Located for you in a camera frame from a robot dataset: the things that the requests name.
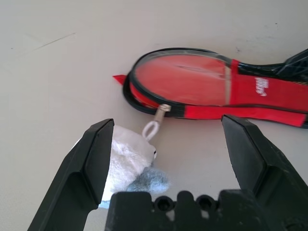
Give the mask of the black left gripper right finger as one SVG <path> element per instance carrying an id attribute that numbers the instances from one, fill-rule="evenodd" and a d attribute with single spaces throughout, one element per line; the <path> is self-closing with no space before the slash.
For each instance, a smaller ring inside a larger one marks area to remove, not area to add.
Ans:
<path id="1" fill-rule="evenodd" d="M 221 118 L 231 165 L 273 231 L 308 229 L 308 186 L 283 154 L 248 120 Z"/>

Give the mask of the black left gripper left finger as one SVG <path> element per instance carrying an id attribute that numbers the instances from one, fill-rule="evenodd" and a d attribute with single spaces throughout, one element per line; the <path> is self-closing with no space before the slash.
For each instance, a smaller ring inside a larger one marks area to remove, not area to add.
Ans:
<path id="1" fill-rule="evenodd" d="M 30 231 L 82 231 L 101 203 L 109 171 L 113 119 L 90 126 L 61 163 Z"/>

